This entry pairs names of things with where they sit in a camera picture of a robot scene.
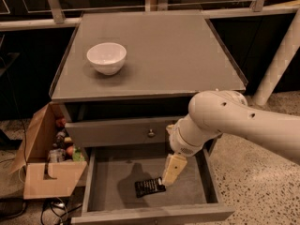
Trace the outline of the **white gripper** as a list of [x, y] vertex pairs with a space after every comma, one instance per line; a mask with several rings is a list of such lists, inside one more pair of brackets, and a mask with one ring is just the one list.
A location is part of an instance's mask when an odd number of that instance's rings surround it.
[[167, 187], [175, 182], [187, 166], [185, 157], [197, 154], [206, 142], [215, 139], [220, 133], [198, 127], [189, 115], [179, 119], [174, 125], [166, 126], [166, 131], [170, 147], [175, 153], [167, 156], [162, 174], [162, 184]]

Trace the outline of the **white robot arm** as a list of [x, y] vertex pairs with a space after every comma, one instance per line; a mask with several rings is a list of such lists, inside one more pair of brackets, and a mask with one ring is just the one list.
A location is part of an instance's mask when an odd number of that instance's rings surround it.
[[235, 91], [203, 91], [188, 104], [188, 114], [167, 126], [173, 153], [167, 156], [162, 184], [172, 185], [187, 158], [206, 142], [228, 133], [247, 139], [294, 163], [300, 161], [300, 117], [250, 108]]

